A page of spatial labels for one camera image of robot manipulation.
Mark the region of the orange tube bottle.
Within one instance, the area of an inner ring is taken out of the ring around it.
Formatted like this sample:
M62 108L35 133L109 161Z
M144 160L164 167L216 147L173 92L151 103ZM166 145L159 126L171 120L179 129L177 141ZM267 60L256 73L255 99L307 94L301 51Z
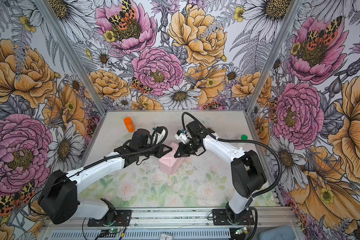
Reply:
M135 131L135 125L130 117L124 118L124 124L129 133L133 133Z

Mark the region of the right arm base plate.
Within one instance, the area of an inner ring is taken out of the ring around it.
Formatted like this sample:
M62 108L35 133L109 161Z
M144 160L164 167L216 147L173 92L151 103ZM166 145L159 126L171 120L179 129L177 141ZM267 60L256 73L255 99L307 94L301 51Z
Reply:
M230 209L213 209L212 220L215 226L253 226L255 223L251 210L243 210L241 213L235 214Z

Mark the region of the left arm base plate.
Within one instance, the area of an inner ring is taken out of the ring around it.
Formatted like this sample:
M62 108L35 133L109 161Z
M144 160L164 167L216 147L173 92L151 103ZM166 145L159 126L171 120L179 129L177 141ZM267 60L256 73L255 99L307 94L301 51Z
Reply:
M96 220L90 218L88 227L128 227L132 218L132 210L109 210L106 215Z

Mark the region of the aluminium front rail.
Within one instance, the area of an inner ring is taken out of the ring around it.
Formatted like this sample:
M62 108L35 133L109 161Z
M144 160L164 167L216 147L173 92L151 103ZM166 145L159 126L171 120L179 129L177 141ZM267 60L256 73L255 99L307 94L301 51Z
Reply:
M215 228L212 214L214 208L132 208L128 230ZM298 220L290 207L256 207L258 229L283 225L297 227ZM46 230L102 230L112 226L89 227L88 220L71 219L55 225L47 220L42 227Z

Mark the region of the blue-grey cloth pad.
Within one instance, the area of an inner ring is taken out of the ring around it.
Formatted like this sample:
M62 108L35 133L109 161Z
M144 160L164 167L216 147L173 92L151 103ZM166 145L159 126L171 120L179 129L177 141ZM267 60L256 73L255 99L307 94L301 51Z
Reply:
M284 225L263 231L259 234L259 240L296 240L297 236L290 226Z

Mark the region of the purple wrapping paper sheet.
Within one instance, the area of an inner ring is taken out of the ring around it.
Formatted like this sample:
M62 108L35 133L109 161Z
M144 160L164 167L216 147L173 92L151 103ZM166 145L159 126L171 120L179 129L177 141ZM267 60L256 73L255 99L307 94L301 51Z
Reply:
M161 172L172 176L177 172L186 158L175 158L175 153L179 147L179 144L172 142L170 147L172 150L159 159L159 166Z

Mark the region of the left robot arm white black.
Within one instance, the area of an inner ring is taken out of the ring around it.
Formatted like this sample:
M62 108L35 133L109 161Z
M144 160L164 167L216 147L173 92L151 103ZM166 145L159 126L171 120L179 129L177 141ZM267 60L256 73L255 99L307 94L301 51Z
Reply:
M153 150L141 147L133 151L128 145L116 148L106 160L92 167L83 167L69 172L53 172L42 190L38 204L50 220L58 225L70 219L94 219L104 226L112 225L116 219L116 208L110 201L82 199L80 194L103 177L137 162L141 156L161 158L172 148L161 144Z

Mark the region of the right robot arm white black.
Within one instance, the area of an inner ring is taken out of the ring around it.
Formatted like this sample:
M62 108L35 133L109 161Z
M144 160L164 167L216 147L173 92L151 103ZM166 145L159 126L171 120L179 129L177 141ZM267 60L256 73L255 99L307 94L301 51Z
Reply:
M217 134L207 135L205 131L189 137L179 130L175 138L180 141L175 158L199 156L199 149L203 149L202 154L211 151L231 166L235 192L226 205L226 215L231 224L238 224L240 217L249 211L254 194L267 182L258 154L224 142Z

